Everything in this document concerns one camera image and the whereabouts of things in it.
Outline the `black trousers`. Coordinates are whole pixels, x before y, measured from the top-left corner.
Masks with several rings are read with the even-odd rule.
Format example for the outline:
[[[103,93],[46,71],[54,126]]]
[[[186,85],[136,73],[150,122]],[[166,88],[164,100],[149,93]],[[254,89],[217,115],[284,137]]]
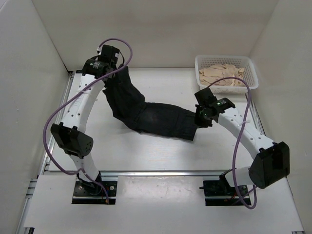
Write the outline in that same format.
[[[128,67],[105,82],[103,93],[114,118],[131,130],[188,141],[195,137],[195,113],[171,104],[146,102],[132,84]]]

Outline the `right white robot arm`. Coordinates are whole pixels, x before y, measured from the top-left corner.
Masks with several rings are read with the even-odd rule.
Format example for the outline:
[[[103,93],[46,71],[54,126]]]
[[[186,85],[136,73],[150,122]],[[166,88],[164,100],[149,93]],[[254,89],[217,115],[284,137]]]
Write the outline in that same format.
[[[290,174],[290,149],[285,142],[276,143],[259,132],[227,98],[200,100],[196,105],[195,123],[211,127],[213,122],[227,129],[251,155],[253,162],[234,168],[219,177],[219,190],[232,194],[237,186],[255,185],[265,189]]]

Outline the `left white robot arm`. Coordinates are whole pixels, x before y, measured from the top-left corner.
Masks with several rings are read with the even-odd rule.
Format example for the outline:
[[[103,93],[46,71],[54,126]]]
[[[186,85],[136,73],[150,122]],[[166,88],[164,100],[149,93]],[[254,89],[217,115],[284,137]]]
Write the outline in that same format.
[[[114,71],[117,68],[117,61],[118,53],[115,52],[112,56],[96,56],[88,59],[81,71],[77,90],[80,96],[69,104],[60,123],[51,126],[51,133],[57,145],[74,162],[81,186],[91,195],[108,194],[91,156],[94,141],[85,133],[88,117],[105,82],[101,80],[92,86],[90,84]]]

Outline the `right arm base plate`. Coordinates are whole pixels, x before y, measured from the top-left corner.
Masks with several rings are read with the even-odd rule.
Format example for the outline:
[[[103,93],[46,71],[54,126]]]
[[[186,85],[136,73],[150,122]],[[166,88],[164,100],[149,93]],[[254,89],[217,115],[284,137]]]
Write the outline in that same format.
[[[223,186],[218,180],[204,180],[200,189],[204,191],[205,206],[244,206],[235,188]]]

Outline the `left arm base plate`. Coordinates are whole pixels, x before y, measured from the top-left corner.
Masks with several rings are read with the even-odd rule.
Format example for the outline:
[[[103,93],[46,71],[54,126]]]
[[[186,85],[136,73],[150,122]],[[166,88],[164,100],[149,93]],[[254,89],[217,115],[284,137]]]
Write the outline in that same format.
[[[117,180],[98,177],[96,181],[102,184],[105,191],[97,184],[77,179],[73,190],[72,204],[115,205]]]

